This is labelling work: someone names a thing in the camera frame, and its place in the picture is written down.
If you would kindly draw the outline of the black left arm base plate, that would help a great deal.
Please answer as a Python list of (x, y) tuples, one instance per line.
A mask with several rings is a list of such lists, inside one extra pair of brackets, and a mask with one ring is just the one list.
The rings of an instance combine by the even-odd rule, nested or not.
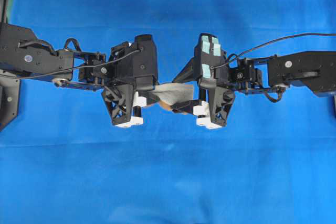
[(15, 75), (1, 69), (1, 131), (17, 117), (20, 80), (12, 79)]

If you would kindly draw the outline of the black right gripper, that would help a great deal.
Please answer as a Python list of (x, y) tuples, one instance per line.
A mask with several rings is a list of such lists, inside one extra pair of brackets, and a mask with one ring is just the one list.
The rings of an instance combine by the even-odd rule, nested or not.
[(202, 89), (197, 80), (201, 77), (201, 61), (191, 58), (180, 73), (173, 79), (173, 83), (187, 83), (196, 81), (199, 88), (197, 100), (175, 103), (171, 106), (174, 113), (196, 115), (196, 124), (206, 129), (219, 129), (226, 126), (227, 117), (235, 100), (234, 91), (230, 89), (229, 67), (228, 81), (214, 89)]

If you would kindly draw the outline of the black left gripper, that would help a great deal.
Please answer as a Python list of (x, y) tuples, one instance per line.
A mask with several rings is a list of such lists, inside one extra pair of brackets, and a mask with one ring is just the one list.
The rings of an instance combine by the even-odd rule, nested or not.
[(106, 81), (101, 93), (112, 125), (130, 128), (143, 124), (141, 108), (152, 106), (160, 98), (152, 90), (136, 90), (135, 77), (130, 66), (131, 56), (139, 52), (131, 43), (123, 42), (111, 48)]

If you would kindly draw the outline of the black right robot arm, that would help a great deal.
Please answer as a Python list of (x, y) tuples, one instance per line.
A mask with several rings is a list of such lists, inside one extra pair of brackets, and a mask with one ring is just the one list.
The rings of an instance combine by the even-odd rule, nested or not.
[(236, 67), (212, 53), (196, 49), (195, 56), (173, 80), (175, 83), (196, 81), (198, 99), (175, 102), (175, 113), (197, 117), (196, 124), (207, 129), (225, 127), (235, 100), (235, 93), (263, 94), (279, 102), (290, 86), (308, 87), (316, 96), (335, 95), (335, 52), (304, 51), (285, 56), (240, 59)]

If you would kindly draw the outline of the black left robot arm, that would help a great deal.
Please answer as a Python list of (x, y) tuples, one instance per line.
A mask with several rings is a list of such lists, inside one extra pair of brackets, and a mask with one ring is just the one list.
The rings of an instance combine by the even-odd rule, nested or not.
[(116, 45), (107, 56), (82, 51), (73, 38), (56, 50), (29, 28), (1, 23), (1, 128), (17, 117), (20, 83), (29, 79), (59, 88), (101, 90), (112, 124), (118, 127), (142, 124), (141, 109), (159, 101), (153, 94), (159, 82), (151, 35)]

